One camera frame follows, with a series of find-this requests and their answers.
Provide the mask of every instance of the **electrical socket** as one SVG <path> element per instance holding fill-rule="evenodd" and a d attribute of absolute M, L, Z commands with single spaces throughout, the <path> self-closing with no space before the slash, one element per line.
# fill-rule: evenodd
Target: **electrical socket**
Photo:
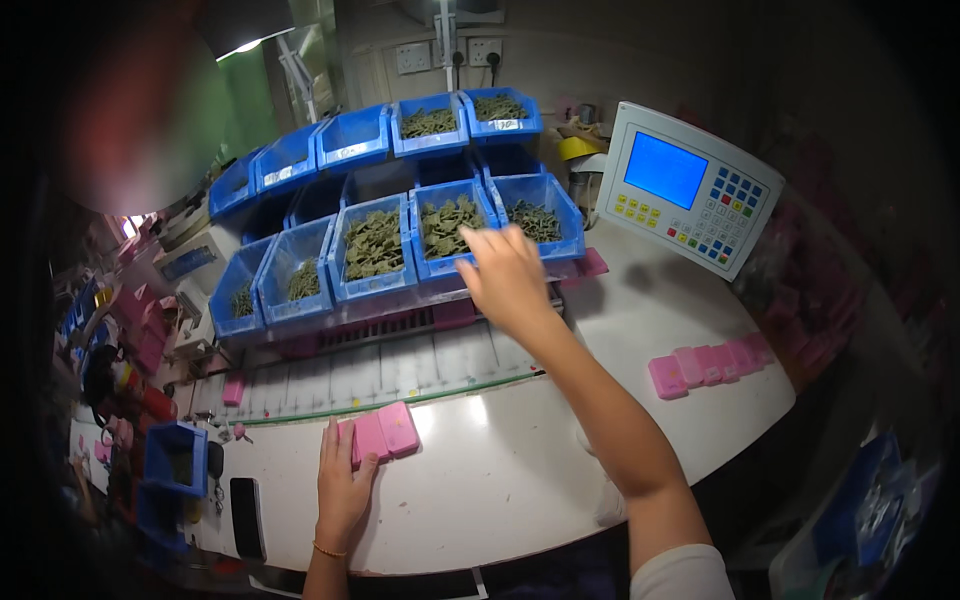
<path fill-rule="evenodd" d="M 500 64 L 503 64 L 503 40 L 499 37 L 471 37 L 468 48 L 470 66 L 487 66 L 487 54 L 491 52 L 500 55 Z"/>
<path fill-rule="evenodd" d="M 430 70 L 430 44 L 419 42 L 396 47 L 396 73 L 405 75 Z"/>

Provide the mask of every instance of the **black phone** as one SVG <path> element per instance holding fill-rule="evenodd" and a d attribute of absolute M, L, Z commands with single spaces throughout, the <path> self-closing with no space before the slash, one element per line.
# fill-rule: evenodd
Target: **black phone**
<path fill-rule="evenodd" d="M 242 559 L 267 560 L 260 527 L 260 489 L 251 477 L 230 479 L 230 512 L 233 516 L 233 539 Z"/>

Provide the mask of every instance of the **bracelet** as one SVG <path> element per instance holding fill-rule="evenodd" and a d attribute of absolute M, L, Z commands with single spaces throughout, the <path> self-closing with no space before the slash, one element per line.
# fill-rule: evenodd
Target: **bracelet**
<path fill-rule="evenodd" d="M 320 551 L 322 554 L 326 554 L 326 556 L 334 559 L 342 559 L 347 555 L 346 552 L 330 552 L 329 550 L 324 550 L 317 545 L 316 540 L 313 540 L 313 547 L 317 548 L 317 550 Z"/>

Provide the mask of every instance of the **green strip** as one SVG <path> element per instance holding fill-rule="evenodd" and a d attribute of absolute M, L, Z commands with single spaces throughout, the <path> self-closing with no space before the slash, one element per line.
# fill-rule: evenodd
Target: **green strip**
<path fill-rule="evenodd" d="M 476 392 L 477 390 L 484 390 L 487 388 L 492 388 L 494 386 L 503 385 L 506 383 L 513 383 L 515 381 L 521 381 L 523 379 L 529 379 L 536 375 L 543 374 L 543 371 L 528 372 L 523 375 L 516 375 L 514 377 L 507 377 L 506 379 L 499 379 L 497 381 L 491 381 L 489 383 L 478 383 L 476 385 L 466 386 L 466 388 L 460 388 L 458 390 L 450 390 L 448 392 L 437 392 L 436 394 L 427 394 L 424 396 L 410 396 L 404 398 L 403 401 L 407 404 L 416 404 L 417 402 L 424 402 L 426 400 L 434 400 L 440 397 L 446 396 L 455 396 L 457 394 L 466 394 L 469 392 Z M 277 417 L 276 419 L 257 419 L 257 420 L 238 420 L 237 422 L 243 422 L 244 425 L 270 425 L 274 423 L 287 423 L 295 420 L 307 420 L 307 419 L 319 419 L 321 417 L 330 417 L 333 415 L 348 415 L 350 413 L 363 413 L 366 411 L 374 410 L 387 406 L 388 404 L 393 404 L 394 402 L 399 402 L 400 400 L 391 400 L 389 402 L 381 402 L 379 404 L 366 404 L 364 406 L 351 406 L 349 408 L 338 408 L 332 411 L 326 411 L 325 413 L 313 413 L 311 415 L 293 415 L 291 417 Z"/>

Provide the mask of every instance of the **machine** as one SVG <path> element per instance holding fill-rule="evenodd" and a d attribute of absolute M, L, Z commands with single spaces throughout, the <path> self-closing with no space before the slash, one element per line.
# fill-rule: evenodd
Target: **machine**
<path fill-rule="evenodd" d="M 732 144 L 621 102 L 597 212 L 733 281 L 783 184 L 780 173 Z"/>

